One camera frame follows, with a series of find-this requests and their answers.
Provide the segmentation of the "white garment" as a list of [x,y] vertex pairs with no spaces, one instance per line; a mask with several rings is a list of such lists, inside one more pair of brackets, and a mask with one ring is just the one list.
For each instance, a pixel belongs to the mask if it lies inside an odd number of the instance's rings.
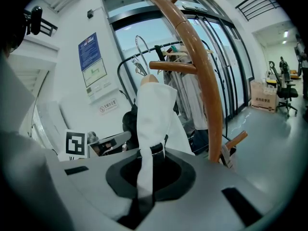
[[187,135],[174,112],[177,91],[165,84],[142,84],[137,95],[137,137],[134,160],[119,170],[136,184],[136,194],[122,225],[135,229],[156,202],[178,199],[191,187],[194,169],[166,152],[167,148],[192,155]]

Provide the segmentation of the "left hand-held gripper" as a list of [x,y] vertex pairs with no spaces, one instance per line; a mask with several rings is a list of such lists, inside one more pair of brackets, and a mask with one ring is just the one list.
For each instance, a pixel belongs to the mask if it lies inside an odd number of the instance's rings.
[[125,131],[104,139],[99,139],[94,131],[87,134],[67,130],[64,136],[64,150],[59,154],[60,161],[71,161],[103,156],[106,151],[116,145],[123,145],[131,138],[131,133]]

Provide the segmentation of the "black framed glass door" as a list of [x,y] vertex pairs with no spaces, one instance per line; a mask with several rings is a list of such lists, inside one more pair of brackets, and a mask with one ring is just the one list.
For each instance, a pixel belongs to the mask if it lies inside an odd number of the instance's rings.
[[[136,47],[140,35],[147,46],[182,43],[170,22],[150,0],[103,0],[121,62],[125,53]],[[251,59],[231,14],[218,0],[178,0],[176,6],[193,26],[209,50],[218,84],[222,113],[226,121],[236,117],[250,104],[249,82],[254,78]],[[146,48],[139,40],[141,51]],[[137,88],[130,81],[126,90]]]

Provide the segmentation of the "framed evacuation plan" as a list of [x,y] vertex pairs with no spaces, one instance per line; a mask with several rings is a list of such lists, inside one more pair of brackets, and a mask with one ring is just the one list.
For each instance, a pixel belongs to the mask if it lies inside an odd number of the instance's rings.
[[82,71],[86,87],[107,75],[102,58]]

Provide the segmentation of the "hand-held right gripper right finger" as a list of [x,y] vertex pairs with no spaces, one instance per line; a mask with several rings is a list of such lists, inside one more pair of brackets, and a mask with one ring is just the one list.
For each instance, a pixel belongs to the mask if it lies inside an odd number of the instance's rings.
[[178,200],[155,203],[141,224],[141,231],[238,231],[244,223],[222,190],[236,188],[256,210],[265,215],[268,197],[232,170],[209,160],[167,149],[193,166],[196,180]]

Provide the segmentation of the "no smoking sign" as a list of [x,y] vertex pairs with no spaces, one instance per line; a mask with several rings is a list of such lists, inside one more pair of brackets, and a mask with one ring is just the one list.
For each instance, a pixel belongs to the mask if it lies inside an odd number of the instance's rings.
[[118,101],[116,98],[112,98],[110,100],[105,101],[103,104],[99,106],[99,114],[105,115],[110,113],[118,108]]

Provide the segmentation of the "black metal railing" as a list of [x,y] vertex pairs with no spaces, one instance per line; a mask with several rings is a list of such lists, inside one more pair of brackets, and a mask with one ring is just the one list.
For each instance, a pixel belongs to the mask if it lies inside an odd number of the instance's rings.
[[243,0],[235,7],[248,22],[278,8],[280,8],[280,4],[276,0]]

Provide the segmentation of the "black office chair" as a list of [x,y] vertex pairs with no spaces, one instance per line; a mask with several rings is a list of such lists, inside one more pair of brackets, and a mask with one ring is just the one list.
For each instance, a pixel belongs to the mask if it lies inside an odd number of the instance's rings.
[[274,75],[276,77],[277,81],[277,96],[279,99],[284,99],[284,102],[279,101],[278,105],[276,106],[276,111],[278,111],[279,108],[286,108],[286,116],[290,117],[290,110],[293,109],[295,111],[295,116],[297,115],[297,109],[294,108],[290,102],[293,98],[298,97],[298,92],[293,86],[295,84],[291,84],[292,80],[289,79],[286,81],[285,87],[282,85],[282,80],[278,75],[278,72],[275,68],[275,63],[273,61],[269,61],[269,68],[274,72]]

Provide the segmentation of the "person's white shirt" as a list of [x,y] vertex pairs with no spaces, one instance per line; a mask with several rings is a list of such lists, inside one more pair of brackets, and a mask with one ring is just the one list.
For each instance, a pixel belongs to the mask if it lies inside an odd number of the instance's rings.
[[19,133],[33,101],[0,54],[0,223],[6,231],[68,231],[43,149]]

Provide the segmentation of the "light grey zip jacket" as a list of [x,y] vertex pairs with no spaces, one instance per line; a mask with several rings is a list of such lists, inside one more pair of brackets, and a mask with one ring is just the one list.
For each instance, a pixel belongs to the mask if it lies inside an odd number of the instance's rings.
[[196,130],[208,129],[202,94],[196,75],[180,73],[180,91],[185,115]]

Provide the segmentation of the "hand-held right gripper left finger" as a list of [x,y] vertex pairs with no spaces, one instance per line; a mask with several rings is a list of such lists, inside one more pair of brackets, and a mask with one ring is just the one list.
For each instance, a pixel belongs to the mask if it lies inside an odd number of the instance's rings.
[[131,200],[117,196],[105,174],[111,165],[135,153],[60,161],[53,150],[45,151],[51,178],[75,231],[132,231],[117,222],[128,213]]

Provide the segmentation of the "printed cardboard box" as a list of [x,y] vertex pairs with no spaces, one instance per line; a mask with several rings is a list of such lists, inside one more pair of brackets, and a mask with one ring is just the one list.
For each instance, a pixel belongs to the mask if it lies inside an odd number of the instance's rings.
[[258,81],[250,82],[251,106],[270,113],[276,112],[277,89]]

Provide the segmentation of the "blue wall poster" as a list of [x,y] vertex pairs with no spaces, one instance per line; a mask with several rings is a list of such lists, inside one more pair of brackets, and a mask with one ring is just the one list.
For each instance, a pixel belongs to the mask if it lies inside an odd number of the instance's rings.
[[78,45],[78,54],[82,72],[101,59],[96,32],[88,36]]

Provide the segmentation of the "orange wooden coat stand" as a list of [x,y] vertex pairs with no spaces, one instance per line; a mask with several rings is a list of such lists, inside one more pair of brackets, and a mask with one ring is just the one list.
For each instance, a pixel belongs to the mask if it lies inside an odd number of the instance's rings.
[[221,110],[221,99],[208,52],[204,48],[203,42],[197,35],[193,26],[175,5],[177,0],[150,1],[159,8],[161,13],[180,36],[182,43],[187,49],[191,63],[151,61],[149,63],[149,68],[154,70],[182,72],[197,76],[208,124],[209,160],[213,162],[222,162],[224,165],[230,166],[231,149],[244,140],[247,137],[247,133],[246,131],[242,131],[234,139],[228,141],[226,144],[222,144],[223,115]]

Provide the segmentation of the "black garment rack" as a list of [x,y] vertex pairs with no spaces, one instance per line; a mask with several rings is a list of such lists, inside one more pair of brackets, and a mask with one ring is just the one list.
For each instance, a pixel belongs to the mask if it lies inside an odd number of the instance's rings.
[[[131,64],[131,61],[129,60],[132,55],[137,54],[137,53],[138,53],[137,48],[127,50],[127,52],[125,53],[125,60],[122,61],[119,64],[119,66],[117,67],[117,75],[118,75],[118,78],[120,80],[120,83],[121,83],[123,89],[126,88],[126,85],[124,84],[124,81],[123,81],[123,76],[124,76],[125,73],[130,73],[129,81],[130,81],[131,84],[134,84],[137,89],[139,88],[139,86],[141,84],[142,77],[144,77],[144,76],[141,76],[141,75],[135,73],[135,67]],[[156,57],[153,56],[152,54],[151,55],[145,55],[145,57],[146,57],[147,60],[157,61],[157,60],[155,60]],[[155,70],[155,69],[151,70],[150,69],[150,72],[151,72],[152,75],[156,76],[156,78],[158,79],[159,82],[164,84],[163,71],[158,71],[158,70]],[[186,115],[179,114],[179,117],[180,117],[180,121],[181,121],[187,135],[193,135],[196,132],[201,133],[201,132],[207,131],[207,129],[206,130],[196,130],[194,128],[193,121],[188,120]]]

